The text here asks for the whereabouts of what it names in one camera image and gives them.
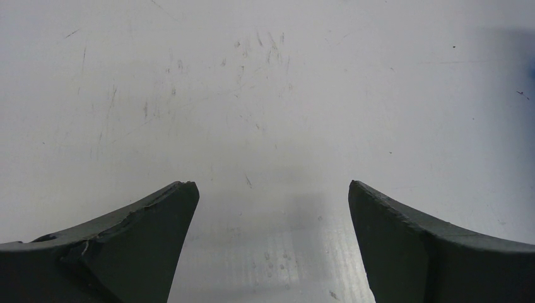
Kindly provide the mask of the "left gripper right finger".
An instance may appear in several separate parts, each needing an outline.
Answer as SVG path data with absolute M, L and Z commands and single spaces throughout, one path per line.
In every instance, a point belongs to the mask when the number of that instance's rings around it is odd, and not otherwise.
M 533 302 L 534 246 L 474 232 L 360 181 L 348 204 L 377 302 Z

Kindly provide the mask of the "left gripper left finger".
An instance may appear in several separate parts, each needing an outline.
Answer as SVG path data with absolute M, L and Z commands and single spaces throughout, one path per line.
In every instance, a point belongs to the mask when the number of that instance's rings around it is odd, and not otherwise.
M 31 242 L 1 244 L 2 302 L 166 302 L 199 201 L 194 182 Z

